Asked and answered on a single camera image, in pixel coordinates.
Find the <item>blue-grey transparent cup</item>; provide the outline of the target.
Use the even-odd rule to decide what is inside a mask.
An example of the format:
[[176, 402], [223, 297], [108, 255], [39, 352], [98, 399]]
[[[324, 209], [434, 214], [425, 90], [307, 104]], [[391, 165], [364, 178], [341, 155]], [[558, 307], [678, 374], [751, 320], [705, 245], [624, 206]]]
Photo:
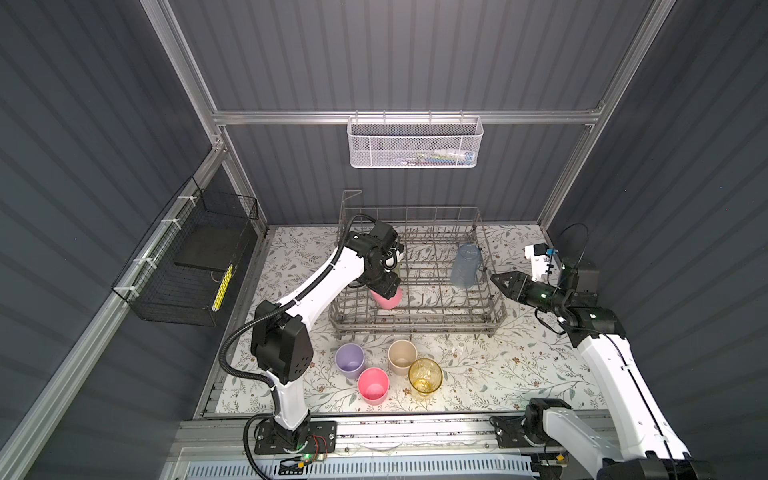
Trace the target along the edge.
[[481, 263], [482, 253], [477, 245], [469, 243], [460, 245], [451, 270], [451, 284], [463, 289], [474, 286]]

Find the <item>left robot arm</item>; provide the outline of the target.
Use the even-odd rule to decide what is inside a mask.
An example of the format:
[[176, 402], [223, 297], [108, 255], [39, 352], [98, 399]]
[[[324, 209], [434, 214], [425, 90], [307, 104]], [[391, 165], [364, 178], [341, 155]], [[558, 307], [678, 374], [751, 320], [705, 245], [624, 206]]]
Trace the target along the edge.
[[320, 314], [351, 284], [387, 300], [400, 288], [394, 269], [404, 246], [398, 233], [391, 225], [368, 215], [353, 218], [370, 221], [372, 228], [359, 233], [348, 224], [332, 255], [314, 274], [282, 299], [265, 301], [256, 309], [252, 355], [274, 383], [275, 421], [288, 432], [299, 430], [309, 418], [303, 376], [313, 360], [310, 332]]

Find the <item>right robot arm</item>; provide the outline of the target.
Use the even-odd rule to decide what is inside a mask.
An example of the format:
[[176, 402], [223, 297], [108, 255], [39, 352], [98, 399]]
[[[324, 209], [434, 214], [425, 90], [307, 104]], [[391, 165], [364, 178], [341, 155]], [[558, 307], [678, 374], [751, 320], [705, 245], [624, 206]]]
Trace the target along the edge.
[[508, 299], [553, 314], [558, 334], [592, 371], [610, 413], [618, 442], [612, 444], [564, 400], [533, 398], [523, 415], [494, 416], [499, 441], [536, 447], [557, 443], [594, 479], [713, 479], [713, 466], [692, 456], [655, 401], [634, 360], [616, 314], [576, 300], [572, 289], [539, 282], [527, 273], [492, 275]]

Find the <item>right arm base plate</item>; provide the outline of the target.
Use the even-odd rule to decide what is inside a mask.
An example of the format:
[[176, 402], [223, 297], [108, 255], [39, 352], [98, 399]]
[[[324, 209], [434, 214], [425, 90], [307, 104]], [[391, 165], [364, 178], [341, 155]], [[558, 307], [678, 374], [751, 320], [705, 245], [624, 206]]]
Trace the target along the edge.
[[489, 423], [493, 427], [497, 445], [501, 449], [565, 450], [562, 445], [544, 434], [530, 433], [526, 429], [525, 417], [522, 415], [492, 415], [489, 417]]

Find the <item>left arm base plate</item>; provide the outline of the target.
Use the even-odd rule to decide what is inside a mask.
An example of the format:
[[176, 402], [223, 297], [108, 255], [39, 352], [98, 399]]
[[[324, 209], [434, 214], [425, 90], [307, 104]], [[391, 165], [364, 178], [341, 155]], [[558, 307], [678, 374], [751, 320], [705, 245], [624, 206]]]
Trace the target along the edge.
[[262, 420], [253, 434], [257, 455], [329, 454], [336, 449], [338, 423], [305, 421], [297, 430], [287, 430], [273, 419]]

